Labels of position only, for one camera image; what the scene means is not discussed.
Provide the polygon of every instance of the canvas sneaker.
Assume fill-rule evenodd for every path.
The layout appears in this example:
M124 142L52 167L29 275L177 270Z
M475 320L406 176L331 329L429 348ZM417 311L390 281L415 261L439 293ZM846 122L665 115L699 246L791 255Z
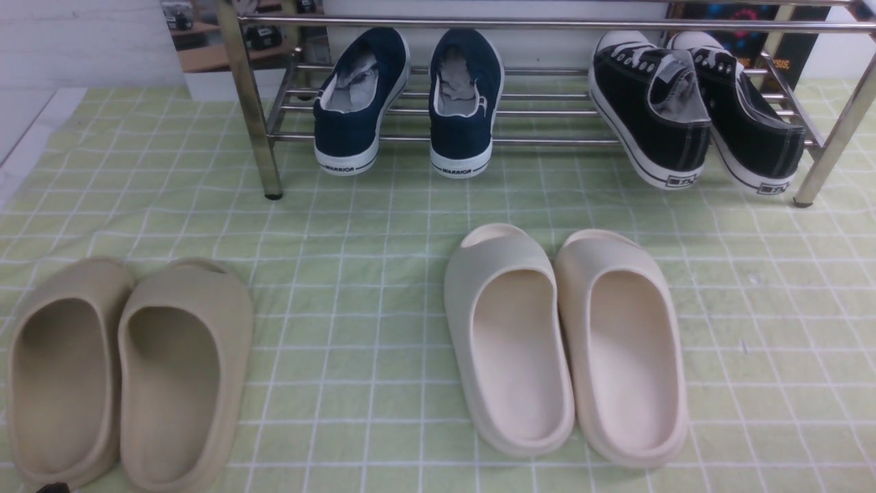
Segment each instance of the canvas sneaker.
M660 189L693 185L711 123L690 53L659 49L640 32L607 32L589 78L590 98L639 176Z
M731 176L761 195L788 189L803 154L806 129L782 120L743 73L742 65L705 32L681 32L673 49L689 50L696 64L712 138Z
M448 178L483 173L492 157L492 128L505 86L498 50L473 29L447 31L429 64L432 166Z
M380 124L410 74L410 49L395 29L376 27L353 41L314 101L314 149L322 169L352 176L371 168Z

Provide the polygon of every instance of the shoe lace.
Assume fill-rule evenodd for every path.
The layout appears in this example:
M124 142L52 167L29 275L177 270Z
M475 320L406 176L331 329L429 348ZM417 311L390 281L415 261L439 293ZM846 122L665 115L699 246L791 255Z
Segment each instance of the shoe lace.
M711 48L711 47L709 48L708 51L709 51L709 56L704 57L701 54L698 54L696 56L696 58L694 59L694 63L702 63L703 67L708 66L710 68L715 68L717 66L718 72L725 73L725 74L729 74L730 72L732 72L733 66L730 63L724 63L722 61L718 61L718 59L717 59L718 54L727 54L727 55L732 56L732 54L730 52L728 52L727 50L716 49L716 48Z
M622 61L623 58L619 58L618 54L620 54L620 52L622 52L623 50L628 50L630 48L635 48L632 51L632 56L630 57L630 59L632 60L632 65L636 66L639 64L639 59L641 59L642 55L645 54L645 52L653 50L654 46L650 43L626 43L623 45L617 45L614 48L614 51L611 52L611 57L618 58L619 61Z

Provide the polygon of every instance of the shoe rack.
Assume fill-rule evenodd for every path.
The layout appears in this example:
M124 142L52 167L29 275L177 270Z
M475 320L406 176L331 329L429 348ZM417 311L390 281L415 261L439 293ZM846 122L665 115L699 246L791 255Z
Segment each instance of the shoe rack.
M725 3L725 0L677 0L691 3ZM581 29L595 31L639 30L639 31L750 31L768 32L764 50L755 67L746 71L751 77L761 79L773 78L780 88L779 92L764 94L764 98L781 106L779 115L792 118L804 125L808 131L806 148L812 156L813 164L806 174L802 185L794 194L794 205L809 207L818 195L818 191L827 181L830 171L839 160L840 155L849 144L852 134L858 128L873 99L876 98L876 55L870 60L864 74L852 91L849 101L837 118L827 137L815 127L809 114L801 106L800 101L785 81L780 70L773 64L773 54L779 45L781 35L785 32L798 33L863 33L870 35L876 41L876 22L823 22L794 21L794 10L797 6L839 6L845 7L853 14L862 5L870 11L876 11L876 0L734 0L738 4L780 4L775 20L687 20L687 19L635 19L623 18L612 20L595 20L587 18L563 19L510 19L510 18L401 18L401 17L350 17L324 16L315 14L299 14L294 0L280 0L282 11L269 14L238 15L235 0L218 0L219 24L225 38L228 50L231 73L237 86L237 94L243 110L244 119L250 135L252 150L256 165L265 189L265 197L278 200L283 196L283 186L279 179L277 162L274 159L273 146L276 142L310 141L314 135L311 132L282 132L283 116L293 111L310 111L310 105L294 104L293 98L307 99L316 95L319 88L310 83L310 75L315 72L328 73L332 67L306 63L303 60L303 39L299 29L307 26L338 26L338 27L374 27L385 26L395 28L434 28L449 29L451 27L467 27L478 30L489 29ZM286 35L295 46L289 55L286 73L280 84L279 92L274 97L273 106L265 118L260 95L253 78L250 55L244 44L242 28L247 25L282 25L286 27ZM414 67L414 74L426 74L425 67ZM507 75L544 75L551 77L586 77L587 70L556 69L556 68L505 68ZM390 109L390 114L416 116L427 113L427 92L406 91L403 98L420 99L422 109ZM524 94L505 93L505 101L588 101L586 94ZM500 117L574 117L599 118L597 112L588 110L498 110ZM391 142L429 142L428 135L391 135L382 134L380 139ZM574 147L606 147L619 146L612 139L573 139L573 138L521 138L494 136L496 146L574 146Z

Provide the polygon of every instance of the floor mat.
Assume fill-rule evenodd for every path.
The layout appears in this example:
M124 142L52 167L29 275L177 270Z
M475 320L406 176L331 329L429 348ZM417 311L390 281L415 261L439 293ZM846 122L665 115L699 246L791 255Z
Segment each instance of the floor mat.
M823 131L851 84L802 85ZM427 129L427 118L384 123ZM497 120L504 135L605 132L594 118ZM237 442L214 491L876 491L874 134L871 111L807 210L788 204L792 192L743 195L714 154L695 187L667 193L619 148L501 147L482 175L456 181L430 170L426 146L386 143L356 178L322 173L309 144L278 144L286 195L270 202L238 106L194 103L184 89L91 90L0 213L0 356L19 300L69 262L115 255L141 277L200 255L233 268L257 310ZM577 429L533 461L477 438L442 279L462 237L496 221L551 256L596 227L659 262L692 417L677 461L616 468ZM127 489L115 468L83 491ZM5 440L0 491L25 491Z

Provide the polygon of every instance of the cream slide sandal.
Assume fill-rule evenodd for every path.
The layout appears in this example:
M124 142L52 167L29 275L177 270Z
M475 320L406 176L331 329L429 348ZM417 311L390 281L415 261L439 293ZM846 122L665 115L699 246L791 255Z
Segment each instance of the cream slide sandal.
M546 454L575 423L548 256L512 225L483 225L450 256L444 308L477 432L511 456Z
M12 459L28 488L76 489L118 458L118 320L134 278L118 261L78 261L23 301L6 374Z
M578 421L606 459L653 468L681 452L687 394L675 308L647 252L614 232L569 236L555 262Z
M254 314L223 266L184 259L144 279L125 306L122 465L139 489L207 488L228 461Z

